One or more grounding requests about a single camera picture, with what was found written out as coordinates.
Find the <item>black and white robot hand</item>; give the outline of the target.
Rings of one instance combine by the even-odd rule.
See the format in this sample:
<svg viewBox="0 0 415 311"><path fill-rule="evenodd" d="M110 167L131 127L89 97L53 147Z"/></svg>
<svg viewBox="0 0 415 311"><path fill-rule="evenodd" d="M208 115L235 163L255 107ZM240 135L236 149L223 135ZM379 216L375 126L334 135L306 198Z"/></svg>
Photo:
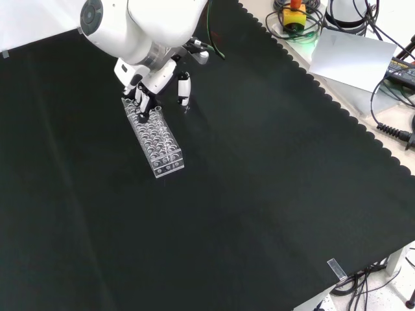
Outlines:
<svg viewBox="0 0 415 311"><path fill-rule="evenodd" d="M122 59L117 60L114 73L124 85L122 99L133 103L140 124L148 121L150 111L157 106L156 96L174 77L176 66L181 59L181 54L174 54L159 69L149 69L145 65L130 65Z"/></svg>

